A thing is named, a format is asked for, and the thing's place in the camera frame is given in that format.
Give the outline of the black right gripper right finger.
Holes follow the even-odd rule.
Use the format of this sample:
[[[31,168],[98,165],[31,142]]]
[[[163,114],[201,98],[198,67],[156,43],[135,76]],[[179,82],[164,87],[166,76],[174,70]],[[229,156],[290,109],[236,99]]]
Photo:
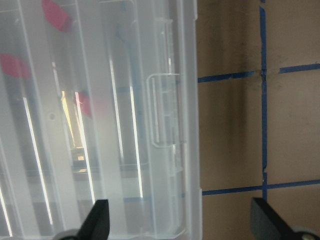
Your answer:
[[[250,203],[250,229],[255,240],[295,240],[291,227],[263,199],[254,197]]]

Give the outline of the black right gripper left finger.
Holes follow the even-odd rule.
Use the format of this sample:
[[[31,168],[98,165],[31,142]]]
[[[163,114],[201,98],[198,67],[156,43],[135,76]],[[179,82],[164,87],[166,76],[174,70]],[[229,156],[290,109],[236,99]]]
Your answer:
[[[79,231],[76,240],[107,240],[110,234],[109,201],[100,199],[95,202]]]

